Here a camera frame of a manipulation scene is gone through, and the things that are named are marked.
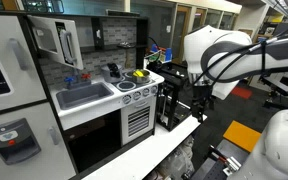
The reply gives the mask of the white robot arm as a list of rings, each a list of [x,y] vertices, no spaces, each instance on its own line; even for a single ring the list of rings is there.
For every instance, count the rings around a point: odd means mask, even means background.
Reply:
[[[191,83],[225,99],[245,77],[288,72],[288,37],[253,44],[244,32],[206,25],[185,36],[184,56]]]

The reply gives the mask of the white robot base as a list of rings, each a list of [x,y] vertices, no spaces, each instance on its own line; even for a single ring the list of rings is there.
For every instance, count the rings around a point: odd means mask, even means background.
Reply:
[[[288,109],[271,117],[246,161],[227,180],[288,180]]]

